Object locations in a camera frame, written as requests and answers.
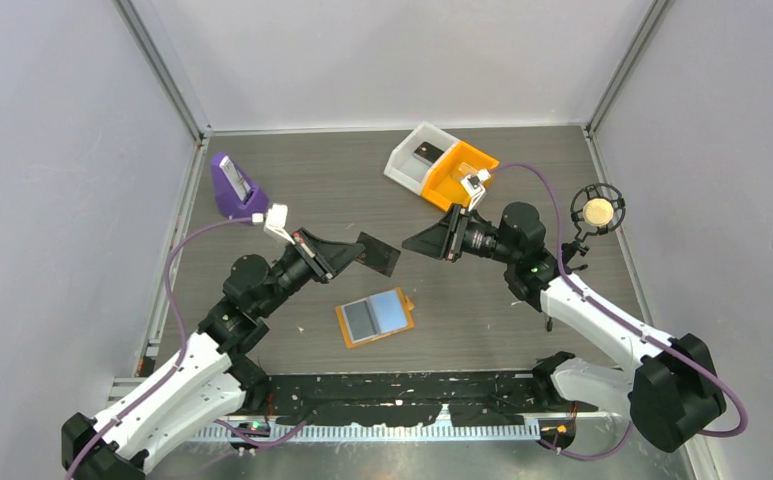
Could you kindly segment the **orange card holder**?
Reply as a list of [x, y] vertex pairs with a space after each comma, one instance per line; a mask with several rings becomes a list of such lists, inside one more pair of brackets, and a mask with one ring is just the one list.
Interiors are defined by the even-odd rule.
[[335, 313], [344, 344], [353, 349], [413, 329], [414, 308], [413, 301], [396, 287], [339, 305]]

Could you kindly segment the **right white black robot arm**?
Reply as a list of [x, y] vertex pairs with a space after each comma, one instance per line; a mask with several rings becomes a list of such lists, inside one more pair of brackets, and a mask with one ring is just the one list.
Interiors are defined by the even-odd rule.
[[454, 204], [433, 226], [405, 239], [404, 249], [455, 262], [464, 254], [505, 265], [511, 293], [551, 320], [568, 325], [615, 365], [593, 365], [570, 352], [541, 360], [532, 370], [533, 397], [546, 410], [583, 402], [628, 420], [642, 437], [674, 452], [725, 413], [707, 345], [673, 337], [609, 304], [577, 274], [560, 267], [545, 245], [537, 209], [508, 204], [499, 224]]

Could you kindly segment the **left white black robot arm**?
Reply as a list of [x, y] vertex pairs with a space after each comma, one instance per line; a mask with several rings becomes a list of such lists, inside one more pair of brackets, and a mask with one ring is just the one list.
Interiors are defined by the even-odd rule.
[[69, 479], [143, 479], [202, 427], [238, 410], [260, 412], [265, 371], [248, 354], [268, 333], [266, 319], [308, 282], [326, 284], [363, 254], [362, 244], [327, 241], [304, 228], [282, 255], [236, 259], [221, 299], [176, 355], [123, 398], [61, 428]]

